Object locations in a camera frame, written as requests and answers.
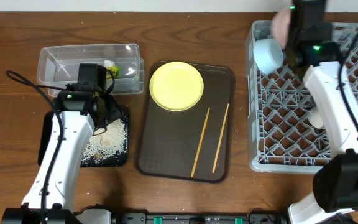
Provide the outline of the small white green cup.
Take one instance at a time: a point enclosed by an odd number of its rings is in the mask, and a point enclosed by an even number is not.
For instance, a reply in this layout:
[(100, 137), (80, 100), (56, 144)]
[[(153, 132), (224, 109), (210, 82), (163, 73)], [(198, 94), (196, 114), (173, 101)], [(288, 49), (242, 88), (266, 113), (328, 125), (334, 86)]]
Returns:
[(323, 120), (321, 119), (321, 116), (319, 114), (319, 110), (317, 109), (317, 107), (310, 110), (310, 115), (308, 117), (308, 120), (313, 127), (318, 128), (318, 129), (324, 128)]

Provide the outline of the white napkin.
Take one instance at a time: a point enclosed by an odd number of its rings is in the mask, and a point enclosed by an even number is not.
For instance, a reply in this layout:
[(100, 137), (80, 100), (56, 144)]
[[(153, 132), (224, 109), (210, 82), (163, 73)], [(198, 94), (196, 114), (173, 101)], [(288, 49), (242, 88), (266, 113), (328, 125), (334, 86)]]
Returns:
[(116, 64), (115, 64), (115, 62), (113, 62), (112, 60), (105, 60), (105, 61), (104, 61), (104, 66), (105, 66), (105, 67), (115, 67)]

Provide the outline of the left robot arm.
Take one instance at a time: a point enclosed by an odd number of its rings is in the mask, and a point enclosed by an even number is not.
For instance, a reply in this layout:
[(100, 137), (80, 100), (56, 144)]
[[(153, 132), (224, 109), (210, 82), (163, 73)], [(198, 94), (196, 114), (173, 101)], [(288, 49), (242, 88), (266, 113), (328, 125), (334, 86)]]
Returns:
[(112, 95), (61, 91), (53, 101), (48, 145), (37, 177), (20, 208), (7, 208), (2, 223), (112, 223), (108, 208), (74, 213), (75, 185), (85, 147), (99, 128), (122, 115)]

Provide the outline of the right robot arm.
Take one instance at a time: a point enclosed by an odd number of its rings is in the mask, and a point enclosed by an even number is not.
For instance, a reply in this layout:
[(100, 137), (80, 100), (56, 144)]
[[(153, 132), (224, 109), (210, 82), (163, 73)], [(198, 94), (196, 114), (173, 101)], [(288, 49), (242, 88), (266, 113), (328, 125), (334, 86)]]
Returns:
[(325, 1), (293, 1), (288, 11), (288, 64), (314, 99), (331, 151), (331, 161), (313, 177), (312, 193), (288, 207), (288, 223), (342, 220), (358, 210), (358, 103), (325, 8)]

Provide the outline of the white rice bowl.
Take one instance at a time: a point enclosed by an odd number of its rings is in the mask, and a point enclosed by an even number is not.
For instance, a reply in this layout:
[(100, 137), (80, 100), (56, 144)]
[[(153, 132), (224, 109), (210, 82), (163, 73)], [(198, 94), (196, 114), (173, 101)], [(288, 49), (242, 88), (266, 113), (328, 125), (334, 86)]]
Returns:
[(272, 37), (278, 42), (282, 49), (288, 42), (288, 33), (291, 19), (291, 9), (285, 8), (277, 12), (270, 26)]

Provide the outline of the yellow round plate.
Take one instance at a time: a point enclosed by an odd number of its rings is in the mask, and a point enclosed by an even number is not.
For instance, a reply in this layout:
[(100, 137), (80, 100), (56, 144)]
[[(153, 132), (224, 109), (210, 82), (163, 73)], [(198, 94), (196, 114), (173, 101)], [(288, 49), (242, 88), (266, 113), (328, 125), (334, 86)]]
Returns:
[(193, 107), (204, 92), (200, 72), (189, 63), (168, 62), (153, 72), (149, 92), (156, 104), (169, 111)]

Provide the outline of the green yellow snack wrapper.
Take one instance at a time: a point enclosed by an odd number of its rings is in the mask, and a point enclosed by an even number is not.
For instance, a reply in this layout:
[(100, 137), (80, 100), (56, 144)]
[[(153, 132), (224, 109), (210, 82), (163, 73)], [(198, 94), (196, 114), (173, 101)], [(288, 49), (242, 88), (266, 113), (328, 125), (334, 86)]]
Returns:
[(106, 78), (113, 79), (119, 76), (119, 67), (118, 66), (106, 66)]

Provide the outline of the light blue bowl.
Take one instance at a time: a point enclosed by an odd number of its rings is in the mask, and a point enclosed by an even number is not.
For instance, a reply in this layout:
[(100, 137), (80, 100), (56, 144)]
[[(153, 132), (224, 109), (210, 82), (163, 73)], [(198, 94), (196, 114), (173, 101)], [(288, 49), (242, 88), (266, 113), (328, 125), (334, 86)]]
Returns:
[(266, 75), (280, 68), (284, 60), (282, 48), (275, 39), (256, 41), (253, 56), (258, 69)]

